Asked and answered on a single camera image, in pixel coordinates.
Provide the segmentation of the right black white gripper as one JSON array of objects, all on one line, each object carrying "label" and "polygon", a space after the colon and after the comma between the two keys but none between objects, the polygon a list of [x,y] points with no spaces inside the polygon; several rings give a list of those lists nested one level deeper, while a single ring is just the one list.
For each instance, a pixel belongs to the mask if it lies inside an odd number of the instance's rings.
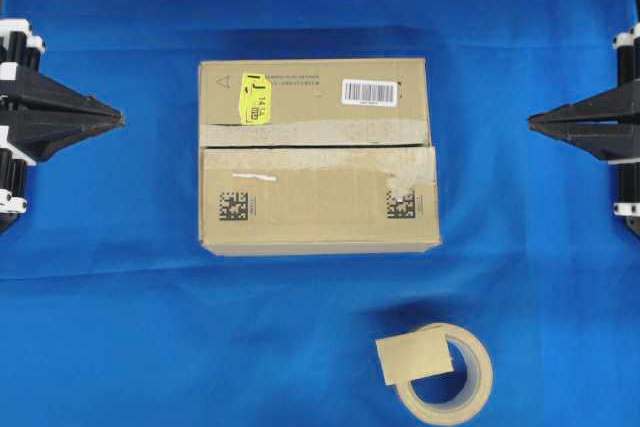
[{"label": "right black white gripper", "polygon": [[[618,87],[531,116],[529,129],[617,166],[614,214],[639,235],[639,24],[619,33],[613,47]],[[605,122],[617,123],[575,123]]]}]

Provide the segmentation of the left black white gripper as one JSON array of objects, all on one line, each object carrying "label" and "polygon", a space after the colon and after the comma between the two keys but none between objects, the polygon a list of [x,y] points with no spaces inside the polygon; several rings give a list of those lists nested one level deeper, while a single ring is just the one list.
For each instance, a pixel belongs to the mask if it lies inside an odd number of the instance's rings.
[{"label": "left black white gripper", "polygon": [[[44,40],[27,19],[1,20],[1,82],[9,82],[9,99],[32,108],[83,113],[116,120],[1,121],[1,233],[28,208],[25,198],[29,166],[48,161],[60,150],[124,126],[122,114],[98,99],[78,93],[37,73]],[[30,69],[18,69],[19,66]]]}]

